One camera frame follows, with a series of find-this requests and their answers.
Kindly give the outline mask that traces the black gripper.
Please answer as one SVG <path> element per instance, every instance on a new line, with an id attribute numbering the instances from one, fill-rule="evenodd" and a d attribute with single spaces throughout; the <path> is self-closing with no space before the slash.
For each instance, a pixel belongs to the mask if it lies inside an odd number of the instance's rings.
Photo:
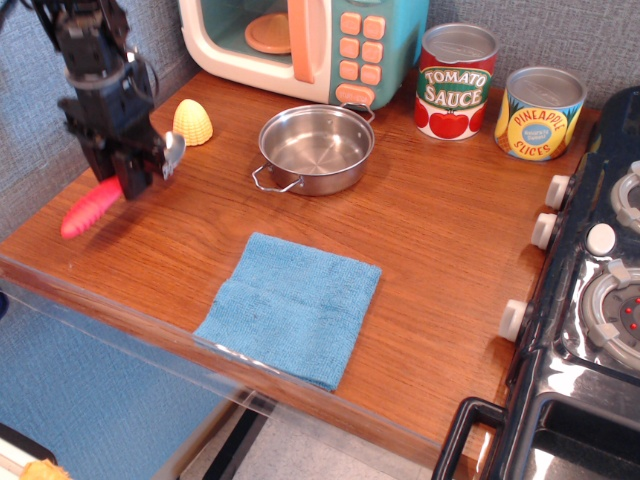
<path id="1" fill-rule="evenodd" d="M 150 123 L 157 87 L 149 77 L 154 74 L 143 59 L 118 60 L 110 73 L 65 70 L 77 96 L 59 102 L 67 129 L 80 142 L 96 180 L 116 175 L 127 200 L 152 184 L 151 173 L 162 176 L 165 163 L 166 134 L 158 134 Z"/>

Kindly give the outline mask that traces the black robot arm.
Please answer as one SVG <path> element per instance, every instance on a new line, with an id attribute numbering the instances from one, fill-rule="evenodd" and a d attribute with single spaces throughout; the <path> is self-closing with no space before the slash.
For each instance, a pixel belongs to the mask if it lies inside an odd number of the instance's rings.
<path id="1" fill-rule="evenodd" d="M 65 63 L 75 95 L 58 106 L 100 182 L 115 179 L 126 199 L 170 177 L 186 145 L 151 124 L 157 77 L 127 45 L 129 24 L 115 1 L 36 1 L 33 8 Z"/>

